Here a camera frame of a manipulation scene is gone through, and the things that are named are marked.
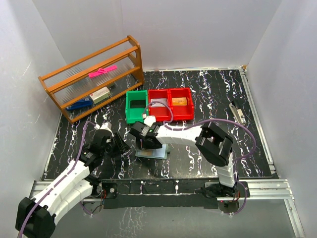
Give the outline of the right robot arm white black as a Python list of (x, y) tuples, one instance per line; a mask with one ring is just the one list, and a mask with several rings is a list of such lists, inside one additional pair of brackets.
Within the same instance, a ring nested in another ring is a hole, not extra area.
[(206, 197), (231, 197), (238, 192), (233, 169), (233, 138), (213, 122), (189, 127), (171, 126), (161, 122), (146, 125), (137, 121), (129, 133), (136, 138), (140, 149), (160, 149), (165, 144), (195, 146), (200, 154), (216, 167), (219, 182), (204, 185)]

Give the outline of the black credit card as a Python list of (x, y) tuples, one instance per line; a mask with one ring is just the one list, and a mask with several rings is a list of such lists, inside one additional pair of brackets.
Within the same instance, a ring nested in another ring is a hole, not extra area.
[(146, 107), (146, 100), (131, 100), (129, 104), (130, 109), (137, 109), (137, 108), (145, 108)]

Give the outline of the green card holder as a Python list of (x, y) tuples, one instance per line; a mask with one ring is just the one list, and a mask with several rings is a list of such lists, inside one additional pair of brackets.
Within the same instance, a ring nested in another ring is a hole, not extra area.
[(148, 159), (167, 159), (167, 155), (170, 153), (170, 148), (167, 144), (164, 144), (158, 149), (138, 149), (135, 152), (135, 156)]

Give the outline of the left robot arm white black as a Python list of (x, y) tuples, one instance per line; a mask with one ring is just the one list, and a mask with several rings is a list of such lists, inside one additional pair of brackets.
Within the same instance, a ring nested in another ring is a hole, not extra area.
[(99, 129), (92, 142), (82, 144), (77, 158), (46, 188), (19, 205), (15, 228), (18, 237), (49, 238), (61, 218), (84, 198), (96, 198), (102, 185), (91, 173), (103, 161), (126, 153), (130, 147), (119, 133)]

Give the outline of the white striped credit card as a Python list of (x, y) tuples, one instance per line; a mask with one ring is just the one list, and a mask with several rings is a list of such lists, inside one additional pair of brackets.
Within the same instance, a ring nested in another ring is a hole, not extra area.
[(151, 107), (165, 107), (168, 105), (167, 98), (153, 98), (150, 103)]

